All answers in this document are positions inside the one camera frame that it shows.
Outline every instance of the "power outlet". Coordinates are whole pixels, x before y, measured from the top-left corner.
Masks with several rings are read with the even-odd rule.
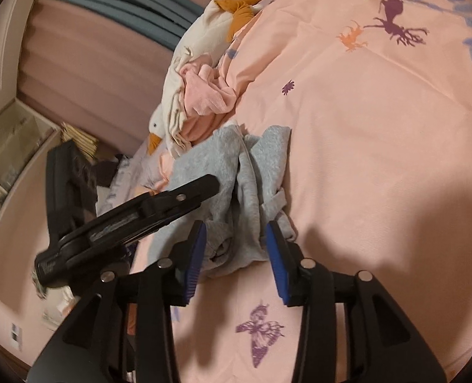
[[[13,324],[11,327],[11,337],[10,337],[11,346],[16,350],[21,351],[21,328],[16,324]]]

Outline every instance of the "silver rivet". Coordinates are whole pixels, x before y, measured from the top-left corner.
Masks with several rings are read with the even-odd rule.
[[[364,282],[369,282],[372,280],[372,273],[370,273],[369,271],[360,271],[359,279]]]
[[[115,273],[112,271],[106,271],[101,274],[102,282],[111,282],[115,279]]]
[[[158,261],[158,267],[165,269],[172,266],[172,261],[169,258],[163,258]]]
[[[304,258],[300,261],[300,265],[302,265],[305,269],[312,269],[316,266],[316,261],[310,258]]]

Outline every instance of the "purple butterfly print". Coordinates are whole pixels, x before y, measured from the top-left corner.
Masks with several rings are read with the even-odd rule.
[[[292,91],[293,89],[295,89],[295,83],[293,80],[290,80],[288,83],[286,83],[284,85],[284,87],[282,88],[282,93],[284,94],[284,96],[286,96],[288,94],[289,91]]]
[[[257,368],[268,353],[268,347],[273,346],[280,336],[284,337],[284,328],[276,321],[265,321],[268,315],[268,305],[262,303],[250,313],[250,321],[236,327],[236,332],[248,331],[252,336],[252,363]]]

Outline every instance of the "pink bed sheet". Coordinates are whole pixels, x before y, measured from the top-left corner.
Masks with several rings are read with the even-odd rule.
[[[472,1],[276,0],[221,73],[245,131],[292,128],[303,252],[372,271],[452,378],[472,355]],[[273,345],[250,320],[278,330]],[[291,381],[301,310],[268,263],[200,284],[173,321],[182,381]]]

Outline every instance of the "gray sweatpants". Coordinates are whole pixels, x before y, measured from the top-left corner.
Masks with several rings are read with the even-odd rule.
[[[149,264],[185,240],[195,220],[204,221],[207,227],[202,271],[208,276],[227,275],[255,260],[267,260],[264,227],[271,220],[278,221],[286,239],[294,240],[282,210],[286,201],[281,188],[290,133],[290,128],[270,126],[261,137],[243,137],[238,126],[228,125],[178,158],[170,190],[213,174],[220,182],[220,192],[156,232]]]

